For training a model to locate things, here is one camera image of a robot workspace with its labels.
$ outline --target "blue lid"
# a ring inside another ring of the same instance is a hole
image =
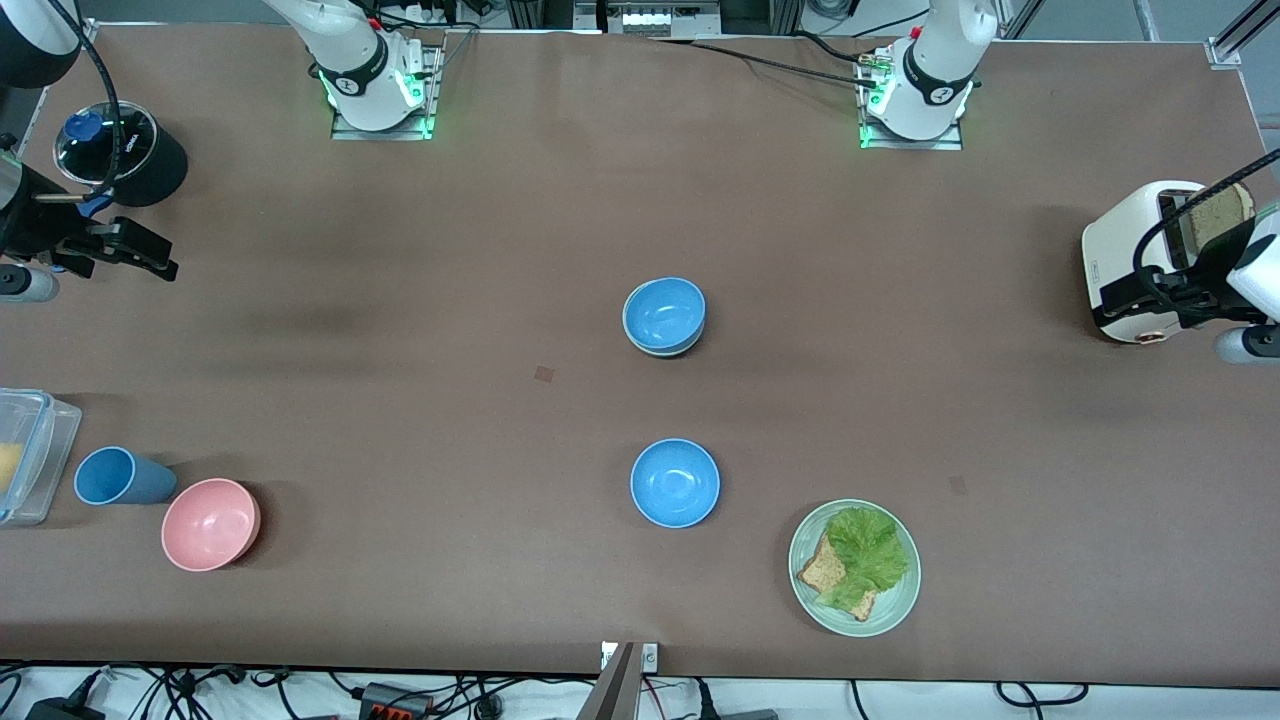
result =
[[[102,132],[105,126],[106,118],[90,110],[88,113],[77,113],[67,118],[67,122],[63,123],[63,132],[76,142],[88,142],[97,137],[97,133]]]

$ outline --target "bread slice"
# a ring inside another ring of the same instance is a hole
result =
[[[822,538],[818,539],[818,548],[814,551],[813,557],[800,569],[800,574],[796,578],[818,591],[818,594],[829,591],[838,585],[840,580],[845,579],[845,564],[836,555],[836,548],[831,547],[827,533],[822,533]]]
[[[796,578],[810,588],[818,591],[822,594],[831,588],[840,584],[840,580],[845,579],[845,564],[840,561],[840,556],[836,555],[836,548],[831,546],[831,541],[827,539],[827,533],[822,533],[822,538],[818,539],[818,547],[813,552],[813,557],[804,564]],[[854,616],[859,623],[865,623],[868,618],[872,616],[872,607],[876,605],[874,589],[867,591],[863,596],[863,601],[858,603],[856,607],[850,607],[849,614]]]
[[[867,594],[863,596],[863,601],[858,603],[858,607],[849,611],[849,614],[854,616],[854,620],[865,623],[867,619],[872,616],[872,606],[876,605],[877,594],[876,589],[867,591]]]

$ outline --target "transparent food container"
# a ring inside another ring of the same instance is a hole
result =
[[[49,515],[79,420],[78,407],[46,392],[0,388],[0,528]]]

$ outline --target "plate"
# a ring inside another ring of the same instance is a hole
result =
[[[869,507],[879,510],[893,519],[897,525],[897,539],[902,542],[906,551],[906,574],[896,585],[876,596],[876,605],[872,606],[872,615],[865,623],[859,623],[852,615],[844,610],[827,607],[818,603],[818,591],[800,582],[796,577],[804,564],[813,557],[822,533],[827,532],[827,521],[841,510],[850,507]],[[810,618],[832,633],[851,638],[869,638],[881,633],[887,633],[897,626],[911,609],[915,607],[915,598],[920,596],[920,553],[915,550],[915,541],[911,533],[906,532],[906,525],[892,512],[884,510],[874,502],[865,500],[833,500],[800,521],[796,533],[791,537],[791,550],[787,552],[787,571],[791,575],[791,589],[796,593],[796,600]]]

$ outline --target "cup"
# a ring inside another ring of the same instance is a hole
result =
[[[76,496],[88,505],[164,502],[177,488],[173,470],[123,447],[95,450],[76,470]]]

